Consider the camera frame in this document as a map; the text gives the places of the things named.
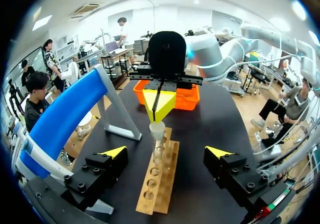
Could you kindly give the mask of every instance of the monitor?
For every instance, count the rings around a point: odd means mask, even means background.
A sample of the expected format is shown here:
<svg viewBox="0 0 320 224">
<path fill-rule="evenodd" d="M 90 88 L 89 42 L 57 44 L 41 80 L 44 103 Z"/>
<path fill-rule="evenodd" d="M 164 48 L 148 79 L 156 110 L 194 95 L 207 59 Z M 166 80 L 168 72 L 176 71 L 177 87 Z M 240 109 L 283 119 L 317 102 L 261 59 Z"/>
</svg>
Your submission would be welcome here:
<svg viewBox="0 0 320 224">
<path fill-rule="evenodd" d="M 113 42 L 110 42 L 110 43 L 106 43 L 105 44 L 105 47 L 106 47 L 106 50 L 108 51 L 108 53 L 118 49 L 118 45 L 117 45 L 117 42 L 113 41 Z"/>
</svg>

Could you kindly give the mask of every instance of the blue padded arm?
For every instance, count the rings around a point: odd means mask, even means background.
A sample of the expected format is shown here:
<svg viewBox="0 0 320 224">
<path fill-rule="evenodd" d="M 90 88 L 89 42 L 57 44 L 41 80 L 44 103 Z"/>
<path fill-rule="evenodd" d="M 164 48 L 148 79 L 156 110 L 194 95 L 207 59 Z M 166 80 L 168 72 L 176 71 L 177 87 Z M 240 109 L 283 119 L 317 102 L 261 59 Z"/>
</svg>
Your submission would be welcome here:
<svg viewBox="0 0 320 224">
<path fill-rule="evenodd" d="M 30 136 L 56 160 L 79 122 L 106 93 L 107 89 L 98 72 L 93 69 L 48 107 L 31 130 Z M 49 174 L 25 151 L 21 152 L 20 159 L 37 176 L 45 178 Z"/>
</svg>

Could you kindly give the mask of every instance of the white shirt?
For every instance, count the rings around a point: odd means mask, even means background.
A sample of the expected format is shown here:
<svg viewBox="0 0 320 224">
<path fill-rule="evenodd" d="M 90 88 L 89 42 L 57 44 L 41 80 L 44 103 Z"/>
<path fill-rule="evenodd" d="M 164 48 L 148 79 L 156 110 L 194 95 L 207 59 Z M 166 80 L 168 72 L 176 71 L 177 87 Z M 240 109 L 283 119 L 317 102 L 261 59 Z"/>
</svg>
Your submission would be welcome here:
<svg viewBox="0 0 320 224">
<path fill-rule="evenodd" d="M 124 46 L 126 45 L 132 45 L 135 43 L 135 39 L 133 38 L 133 34 L 131 31 L 131 27 L 128 24 L 128 22 L 126 22 L 122 27 L 121 27 L 121 36 L 125 36 L 123 44 Z"/>
</svg>

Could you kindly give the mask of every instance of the black t-shirt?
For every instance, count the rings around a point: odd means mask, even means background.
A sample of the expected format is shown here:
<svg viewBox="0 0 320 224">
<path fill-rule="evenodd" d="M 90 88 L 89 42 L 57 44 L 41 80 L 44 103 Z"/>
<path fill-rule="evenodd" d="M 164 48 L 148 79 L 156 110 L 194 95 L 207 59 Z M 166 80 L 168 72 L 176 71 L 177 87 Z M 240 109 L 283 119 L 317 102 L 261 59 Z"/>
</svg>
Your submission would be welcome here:
<svg viewBox="0 0 320 224">
<path fill-rule="evenodd" d="M 49 103 L 45 99 L 39 101 L 37 104 L 29 101 L 29 99 L 26 100 L 24 119 L 28 132 L 31 132 L 42 113 L 44 113 L 48 107 Z"/>
<path fill-rule="evenodd" d="M 34 72 L 35 72 L 34 68 L 32 68 L 32 67 L 28 67 L 27 71 L 23 72 L 22 77 L 21 77 L 22 86 L 26 85 L 30 75 L 33 74 Z"/>
</svg>

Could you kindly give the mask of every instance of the sneaker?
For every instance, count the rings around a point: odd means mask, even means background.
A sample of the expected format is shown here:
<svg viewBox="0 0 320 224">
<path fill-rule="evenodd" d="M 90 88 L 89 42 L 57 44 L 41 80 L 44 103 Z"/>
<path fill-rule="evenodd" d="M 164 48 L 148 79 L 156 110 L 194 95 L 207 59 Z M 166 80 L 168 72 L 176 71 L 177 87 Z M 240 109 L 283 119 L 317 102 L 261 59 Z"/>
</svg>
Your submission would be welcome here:
<svg viewBox="0 0 320 224">
<path fill-rule="evenodd" d="M 256 119 L 251 119 L 251 122 L 256 125 L 260 130 L 264 128 L 266 122 L 265 120 L 256 120 Z"/>
<path fill-rule="evenodd" d="M 87 126 L 87 127 L 85 127 L 85 128 L 82 128 L 82 131 L 81 131 L 81 132 L 78 131 L 78 133 L 77 133 L 78 139 L 79 139 L 80 141 L 82 141 L 82 140 L 84 139 L 84 137 L 85 137 L 89 132 L 91 132 L 91 130 L 92 130 L 92 127 L 91 127 L 90 125 Z"/>
</svg>

